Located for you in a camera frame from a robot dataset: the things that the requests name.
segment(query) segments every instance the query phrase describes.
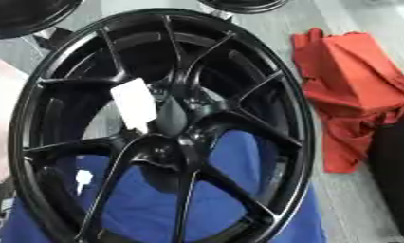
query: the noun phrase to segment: glossy black finish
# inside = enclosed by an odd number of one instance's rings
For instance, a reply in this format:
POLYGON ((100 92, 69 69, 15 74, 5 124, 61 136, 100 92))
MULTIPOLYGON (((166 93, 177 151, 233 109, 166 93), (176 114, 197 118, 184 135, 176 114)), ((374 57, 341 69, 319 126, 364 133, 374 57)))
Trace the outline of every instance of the glossy black finish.
POLYGON ((59 47, 64 40, 66 40, 69 35, 72 33, 71 30, 67 30, 64 28, 54 28, 53 33, 51 36, 43 37, 39 35, 32 35, 34 38, 35 42, 37 42, 39 48, 44 48, 47 50, 53 50, 57 47, 59 47))
POLYGON ((101 212, 132 166, 178 178, 170 241, 184 241, 194 185, 206 181, 240 201, 247 214, 198 242, 263 242, 297 210, 311 172, 313 148, 312 121, 299 85, 264 44, 209 15, 147 9, 115 15, 78 31, 40 64, 13 115, 9 161, 18 195, 56 242, 112 238, 111 233, 103 236, 107 231, 101 227, 101 212), (82 140, 88 123, 112 100, 110 88, 136 77, 145 80, 158 113, 171 108, 174 99, 174 109, 184 112, 183 124, 165 129, 170 122, 160 116, 149 123, 147 134, 122 129, 110 137, 82 140), (280 106, 278 114, 273 106, 280 106), (286 170, 274 194, 266 186, 259 196, 251 196, 209 164, 211 150, 230 130, 277 144, 286 170), (63 195, 41 194, 41 186, 33 185, 34 174, 53 175, 45 172, 56 159, 82 154, 108 156, 109 169, 90 210, 76 214, 81 215, 78 218, 64 216, 50 203, 63 195), (76 222, 68 223, 71 218, 76 222))
POLYGON ((215 9, 234 13, 260 13, 281 7, 288 0, 199 0, 215 9))
POLYGON ((395 224, 404 235, 404 118, 377 129, 368 161, 395 224))
POLYGON ((0 39, 49 28, 73 12, 82 0, 0 0, 0 39))

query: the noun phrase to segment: pink fabric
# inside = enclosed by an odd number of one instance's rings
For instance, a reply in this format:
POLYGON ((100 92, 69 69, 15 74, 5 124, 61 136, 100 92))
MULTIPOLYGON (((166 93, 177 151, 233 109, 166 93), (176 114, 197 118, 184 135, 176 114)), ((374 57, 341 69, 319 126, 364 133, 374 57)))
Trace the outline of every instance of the pink fabric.
POLYGON ((9 176, 9 122, 26 78, 26 74, 0 60, 0 182, 9 176))

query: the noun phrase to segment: white paper tag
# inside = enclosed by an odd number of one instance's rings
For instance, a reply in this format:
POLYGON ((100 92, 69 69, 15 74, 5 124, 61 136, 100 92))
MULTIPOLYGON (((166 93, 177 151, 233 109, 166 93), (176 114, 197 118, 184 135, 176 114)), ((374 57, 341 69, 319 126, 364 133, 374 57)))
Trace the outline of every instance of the white paper tag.
POLYGON ((93 174, 89 171, 79 170, 75 179, 77 180, 77 195, 79 196, 83 191, 84 186, 89 185, 93 179, 93 174))
POLYGON ((146 123, 156 119, 156 103, 143 79, 118 85, 111 94, 127 128, 146 133, 146 123))

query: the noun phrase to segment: blue fabric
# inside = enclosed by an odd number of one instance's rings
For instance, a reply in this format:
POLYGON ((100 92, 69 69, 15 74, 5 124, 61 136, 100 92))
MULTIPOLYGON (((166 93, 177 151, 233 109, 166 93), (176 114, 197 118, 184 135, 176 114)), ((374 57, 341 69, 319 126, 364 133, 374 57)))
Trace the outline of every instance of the blue fabric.
MULTIPOLYGON (((270 154, 275 158, 274 149, 270 154)), ((212 165, 253 195, 258 192, 260 185, 259 160, 260 153, 255 139, 250 134, 237 131, 225 135, 210 157, 212 165)), ((91 184, 78 198, 84 208, 88 208, 96 195, 106 164, 107 158, 95 156, 78 159, 73 166, 60 163, 64 181, 70 190, 76 186, 74 171, 77 167, 89 170, 94 175, 91 184)), ((154 189, 145 182, 141 169, 134 167, 122 177, 109 199, 103 213, 103 226, 142 242, 164 243, 165 239, 171 238, 174 228, 175 204, 174 194, 160 193, 154 189)), ((191 205, 186 232, 188 241, 218 233, 245 212, 239 202, 205 182, 197 184, 191 205)), ((20 200, 14 203, 2 239, 4 243, 23 242, 23 239, 27 242, 50 242, 28 217, 20 200)), ((326 242, 312 189, 287 227, 270 242, 326 242)))

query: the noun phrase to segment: red cloth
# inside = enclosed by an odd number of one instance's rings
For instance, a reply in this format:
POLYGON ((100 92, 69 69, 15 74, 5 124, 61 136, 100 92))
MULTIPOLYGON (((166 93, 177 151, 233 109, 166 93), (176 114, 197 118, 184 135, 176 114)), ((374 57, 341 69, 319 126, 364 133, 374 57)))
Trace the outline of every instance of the red cloth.
POLYGON ((367 33, 292 36, 303 92, 323 124, 324 168, 353 172, 382 124, 404 116, 404 75, 367 33))

